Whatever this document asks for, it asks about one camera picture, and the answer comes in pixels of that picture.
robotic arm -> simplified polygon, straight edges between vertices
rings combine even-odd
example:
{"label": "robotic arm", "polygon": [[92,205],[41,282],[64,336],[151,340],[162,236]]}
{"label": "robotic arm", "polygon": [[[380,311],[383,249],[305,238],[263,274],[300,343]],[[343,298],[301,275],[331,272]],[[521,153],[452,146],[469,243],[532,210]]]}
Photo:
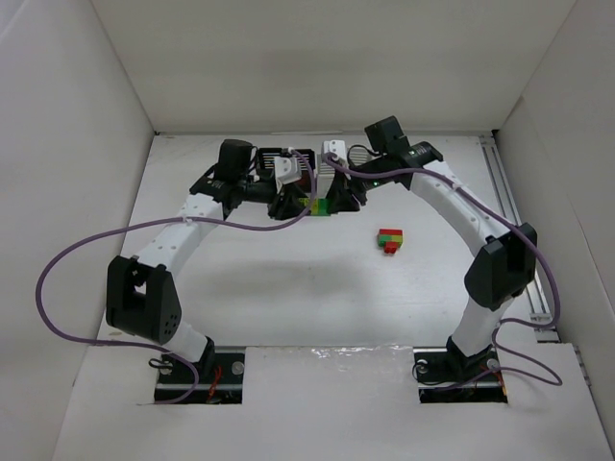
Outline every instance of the robotic arm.
{"label": "robotic arm", "polygon": [[[365,131],[380,157],[354,166],[341,140],[325,142],[322,155],[330,155],[342,166],[359,173],[427,168],[455,180],[433,146],[427,142],[409,145],[395,117]],[[213,168],[213,178],[208,172],[190,188],[180,216],[226,219],[243,201],[268,204],[269,215],[276,219],[297,216],[303,209],[300,199],[306,194],[298,185],[302,174],[296,159],[281,152],[268,173],[258,170],[257,176],[251,176],[253,148],[245,141],[226,140]],[[506,227],[464,201],[441,180],[428,175],[403,174],[373,181],[335,171],[327,194],[328,212],[358,211],[366,204],[369,190],[388,182],[401,183],[435,208],[475,257],[464,280],[469,300],[459,326],[447,341],[444,363],[451,380],[463,379],[487,356],[492,331],[513,298],[533,280],[535,258]],[[213,342],[182,319],[173,280],[215,227],[189,221],[167,226],[132,258],[117,256],[108,272],[109,325],[165,346],[194,362],[202,373],[208,373],[213,363]],[[519,230],[536,242],[536,232],[530,225],[524,224]]]}

stacked toy bricks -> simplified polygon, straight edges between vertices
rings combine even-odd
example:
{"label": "stacked toy bricks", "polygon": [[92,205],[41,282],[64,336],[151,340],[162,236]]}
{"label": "stacked toy bricks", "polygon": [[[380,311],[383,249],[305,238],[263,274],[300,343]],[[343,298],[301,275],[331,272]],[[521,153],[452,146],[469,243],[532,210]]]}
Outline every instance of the stacked toy bricks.
{"label": "stacked toy bricks", "polygon": [[378,246],[388,255],[394,255],[403,243],[404,233],[400,229],[381,229],[378,232]]}

white wall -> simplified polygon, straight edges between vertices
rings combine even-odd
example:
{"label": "white wall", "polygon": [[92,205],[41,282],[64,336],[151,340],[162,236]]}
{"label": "white wall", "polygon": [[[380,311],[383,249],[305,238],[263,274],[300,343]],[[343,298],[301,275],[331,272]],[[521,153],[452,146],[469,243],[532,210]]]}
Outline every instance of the white wall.
{"label": "white wall", "polygon": [[498,135],[615,446],[615,2],[578,0]]}
{"label": "white wall", "polygon": [[[0,458],[46,461],[85,349],[38,318],[37,275],[128,221],[153,132],[88,1],[0,3]],[[58,267],[45,301],[59,326],[94,335],[120,243]]]}
{"label": "white wall", "polygon": [[575,0],[93,0],[160,131],[499,128]]}

red and green block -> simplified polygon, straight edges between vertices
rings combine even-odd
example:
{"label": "red and green block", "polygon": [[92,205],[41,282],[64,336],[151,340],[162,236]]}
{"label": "red and green block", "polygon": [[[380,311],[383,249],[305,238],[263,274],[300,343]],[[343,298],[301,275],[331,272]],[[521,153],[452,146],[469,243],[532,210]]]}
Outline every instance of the red and green block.
{"label": "red and green block", "polygon": [[380,229],[378,232],[378,246],[388,255],[394,255],[403,243],[404,232],[401,229]]}

white table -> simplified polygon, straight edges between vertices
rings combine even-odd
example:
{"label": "white table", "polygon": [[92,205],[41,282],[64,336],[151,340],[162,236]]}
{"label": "white table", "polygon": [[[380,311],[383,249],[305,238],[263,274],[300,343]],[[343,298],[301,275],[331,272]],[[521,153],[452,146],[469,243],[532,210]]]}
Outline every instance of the white table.
{"label": "white table", "polygon": [[[175,214],[224,137],[158,136],[131,222]],[[358,134],[234,137],[314,150],[323,139],[364,142]],[[418,140],[433,143],[497,208],[476,137],[411,139]],[[231,219],[274,224],[264,206],[250,204]],[[380,227],[404,230],[393,257],[376,246]],[[122,254],[157,232],[128,235]],[[153,355],[90,348],[54,459],[612,459],[572,347],[536,344],[528,328],[505,328],[502,341],[547,362],[563,387],[508,375],[508,405],[419,403],[410,346],[445,343],[465,306],[472,258],[401,186],[371,192],[361,213],[309,217],[283,232],[218,228],[177,280],[184,315],[216,344],[266,346],[247,350],[241,405],[143,405],[153,397]],[[508,315],[527,318],[528,299]],[[110,335],[128,339],[103,323],[99,337]],[[501,360],[529,367],[506,354]]]}

